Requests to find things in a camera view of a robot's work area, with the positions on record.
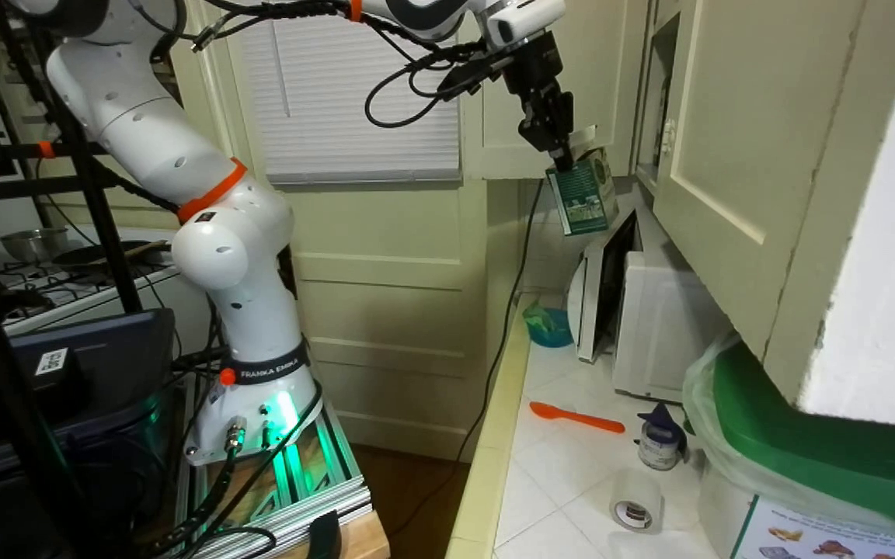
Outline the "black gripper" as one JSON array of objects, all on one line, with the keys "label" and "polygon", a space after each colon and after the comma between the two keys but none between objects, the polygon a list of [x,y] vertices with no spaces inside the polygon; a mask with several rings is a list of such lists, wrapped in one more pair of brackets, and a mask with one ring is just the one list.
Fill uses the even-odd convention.
[{"label": "black gripper", "polygon": [[502,80],[522,104],[518,136],[537,152],[553,152],[553,136],[563,136],[553,164],[568,171],[575,164],[573,98],[559,88],[559,71],[555,42],[544,32],[511,52]]}]

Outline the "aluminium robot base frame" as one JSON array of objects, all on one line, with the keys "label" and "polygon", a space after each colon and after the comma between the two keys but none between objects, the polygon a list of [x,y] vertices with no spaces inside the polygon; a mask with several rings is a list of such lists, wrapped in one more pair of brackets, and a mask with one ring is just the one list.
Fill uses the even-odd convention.
[{"label": "aluminium robot base frame", "polygon": [[237,459],[219,510],[167,559],[389,559],[374,491],[333,409]]}]

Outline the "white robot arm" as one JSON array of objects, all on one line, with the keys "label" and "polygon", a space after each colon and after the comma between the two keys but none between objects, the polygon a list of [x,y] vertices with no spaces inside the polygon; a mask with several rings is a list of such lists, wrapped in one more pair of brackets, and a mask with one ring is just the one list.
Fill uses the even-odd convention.
[{"label": "white robot arm", "polygon": [[[91,141],[181,220],[177,273],[202,288],[226,341],[224,369],[188,432],[188,459],[210,465],[292,445],[323,409],[280,251],[292,237],[283,192],[198,135],[158,84],[151,56],[182,38],[182,0],[9,0],[60,34],[47,80]],[[518,135],[573,162],[573,98],[559,88],[549,24],[566,0],[208,0],[220,22],[195,48],[265,20],[342,15],[422,45],[455,71],[443,99],[501,77],[518,98]]]}]

